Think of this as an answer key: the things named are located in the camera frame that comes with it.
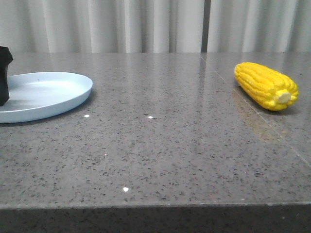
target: yellow corn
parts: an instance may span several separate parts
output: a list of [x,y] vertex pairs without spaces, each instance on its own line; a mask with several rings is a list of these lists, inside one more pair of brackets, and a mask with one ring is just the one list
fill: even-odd
[[298,99],[298,85],[276,70],[243,62],[235,66],[234,73],[243,90],[265,109],[279,111]]

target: black object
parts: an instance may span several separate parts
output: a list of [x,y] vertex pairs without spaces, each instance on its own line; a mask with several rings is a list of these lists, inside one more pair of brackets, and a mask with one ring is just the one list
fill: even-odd
[[3,106],[10,98],[7,71],[11,61],[13,61],[13,57],[9,48],[0,46],[0,106]]

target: curtain fold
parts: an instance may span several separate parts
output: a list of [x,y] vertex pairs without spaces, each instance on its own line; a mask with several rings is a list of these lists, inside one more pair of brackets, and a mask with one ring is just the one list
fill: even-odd
[[311,0],[0,0],[13,52],[311,51]]

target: plate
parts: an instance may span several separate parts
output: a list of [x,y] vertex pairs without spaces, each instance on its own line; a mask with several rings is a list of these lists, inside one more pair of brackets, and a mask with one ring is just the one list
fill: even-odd
[[89,96],[93,82],[74,73],[40,72],[8,77],[10,98],[0,107],[0,123],[43,119],[69,111]]

